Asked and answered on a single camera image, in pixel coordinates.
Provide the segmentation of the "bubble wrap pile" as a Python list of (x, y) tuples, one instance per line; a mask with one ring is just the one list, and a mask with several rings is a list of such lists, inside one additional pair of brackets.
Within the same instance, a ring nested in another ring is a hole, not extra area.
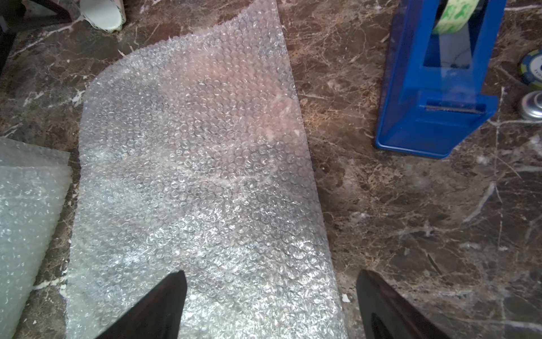
[(180, 270), (181, 338), (347, 337), (274, 1), (108, 66), (79, 155), (68, 338)]

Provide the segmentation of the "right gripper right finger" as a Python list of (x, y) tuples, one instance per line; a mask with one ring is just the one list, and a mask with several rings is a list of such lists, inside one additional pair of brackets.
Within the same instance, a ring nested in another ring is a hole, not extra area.
[(450, 338), (375, 271), (360, 271), (357, 297), (367, 338)]

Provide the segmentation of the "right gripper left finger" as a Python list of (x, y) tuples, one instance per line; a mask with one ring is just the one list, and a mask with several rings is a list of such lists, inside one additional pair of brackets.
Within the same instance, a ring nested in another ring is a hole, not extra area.
[(183, 271), (169, 274), (97, 338), (177, 339), (187, 289)]

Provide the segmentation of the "small white ribbed vase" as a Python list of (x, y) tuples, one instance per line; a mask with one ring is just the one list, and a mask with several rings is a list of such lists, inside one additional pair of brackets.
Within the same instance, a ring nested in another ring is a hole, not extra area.
[(80, 14), (94, 28), (120, 31), (126, 22), (123, 0), (80, 0)]

